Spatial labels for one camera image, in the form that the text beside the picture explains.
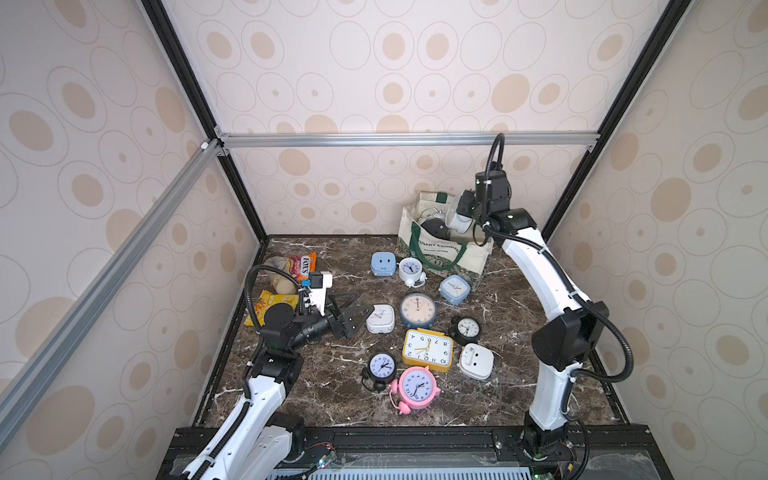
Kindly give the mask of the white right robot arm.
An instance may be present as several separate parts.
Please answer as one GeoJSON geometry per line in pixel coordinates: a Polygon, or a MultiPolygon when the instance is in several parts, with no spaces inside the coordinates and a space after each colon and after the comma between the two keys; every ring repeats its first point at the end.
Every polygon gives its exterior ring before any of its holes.
{"type": "Polygon", "coordinates": [[[531,337],[539,360],[538,380],[520,444],[531,460],[543,461],[567,439],[568,425],[574,420],[568,402],[576,380],[624,381],[633,372],[634,355],[626,337],[609,320],[605,304],[591,301],[573,283],[545,245],[530,214],[512,208],[512,187],[503,169],[504,146],[505,136],[499,133],[484,169],[475,176],[473,189],[459,197],[429,192],[423,209],[416,205],[404,209],[402,253],[406,262],[417,262],[433,273],[458,280],[468,254],[489,253],[498,244],[525,275],[547,322],[531,337]],[[624,353],[624,367],[615,375],[583,366],[604,330],[611,332],[624,353]]]}

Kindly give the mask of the small black round clock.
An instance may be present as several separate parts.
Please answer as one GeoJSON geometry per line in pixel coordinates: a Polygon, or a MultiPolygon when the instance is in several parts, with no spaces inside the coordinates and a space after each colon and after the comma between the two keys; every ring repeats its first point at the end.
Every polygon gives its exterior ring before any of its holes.
{"type": "Polygon", "coordinates": [[[479,322],[467,316],[456,316],[451,320],[448,336],[455,343],[466,346],[470,343],[477,343],[482,332],[479,322]]]}

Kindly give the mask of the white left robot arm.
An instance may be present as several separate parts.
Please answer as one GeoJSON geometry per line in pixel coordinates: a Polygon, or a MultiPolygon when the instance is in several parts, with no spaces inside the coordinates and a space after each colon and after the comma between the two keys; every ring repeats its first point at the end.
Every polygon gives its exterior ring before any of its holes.
{"type": "Polygon", "coordinates": [[[257,264],[244,280],[244,300],[257,319],[253,288],[258,275],[269,272],[297,288],[298,305],[277,303],[264,314],[259,342],[242,375],[242,395],[222,426],[184,468],[183,479],[266,479],[281,462],[304,455],[304,420],[278,412],[296,384],[304,358],[299,352],[327,333],[353,339],[374,312],[356,292],[329,293],[330,280],[312,273],[298,281],[274,266],[257,264]]]}

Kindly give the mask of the black twin-bell alarm clock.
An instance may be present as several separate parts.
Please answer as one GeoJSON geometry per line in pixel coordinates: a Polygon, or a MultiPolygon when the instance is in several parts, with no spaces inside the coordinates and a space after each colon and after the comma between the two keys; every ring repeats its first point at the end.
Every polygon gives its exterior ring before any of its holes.
{"type": "Polygon", "coordinates": [[[361,371],[362,386],[373,393],[382,393],[396,379],[397,362],[385,352],[374,354],[361,371]]]}

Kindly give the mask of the black-backed white twin-bell clock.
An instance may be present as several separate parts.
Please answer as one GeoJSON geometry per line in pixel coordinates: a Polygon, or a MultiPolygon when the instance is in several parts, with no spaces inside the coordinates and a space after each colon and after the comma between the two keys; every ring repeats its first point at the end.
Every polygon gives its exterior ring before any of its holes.
{"type": "Polygon", "coordinates": [[[420,227],[434,238],[442,240],[451,239],[451,230],[442,218],[427,218],[420,223],[420,227]]]}

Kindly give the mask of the white twin-bell alarm clock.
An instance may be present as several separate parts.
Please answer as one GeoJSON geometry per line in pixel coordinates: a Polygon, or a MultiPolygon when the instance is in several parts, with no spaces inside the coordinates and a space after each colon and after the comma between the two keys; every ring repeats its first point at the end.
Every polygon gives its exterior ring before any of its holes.
{"type": "Polygon", "coordinates": [[[465,234],[473,223],[474,220],[470,216],[459,214],[457,211],[449,211],[446,215],[446,226],[456,234],[465,234]]]}

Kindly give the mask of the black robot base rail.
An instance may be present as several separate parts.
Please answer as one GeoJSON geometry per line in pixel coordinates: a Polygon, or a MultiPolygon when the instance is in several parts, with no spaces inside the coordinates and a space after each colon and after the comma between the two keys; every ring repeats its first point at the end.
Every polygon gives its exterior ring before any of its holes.
{"type": "Polygon", "coordinates": [[[303,457],[279,464],[271,475],[305,471],[334,450],[336,459],[314,478],[502,479],[519,467],[524,479],[564,479],[582,459],[588,461],[584,479],[672,476],[647,426],[571,426],[566,441],[539,462],[524,455],[521,432],[518,426],[308,427],[303,457]]]}

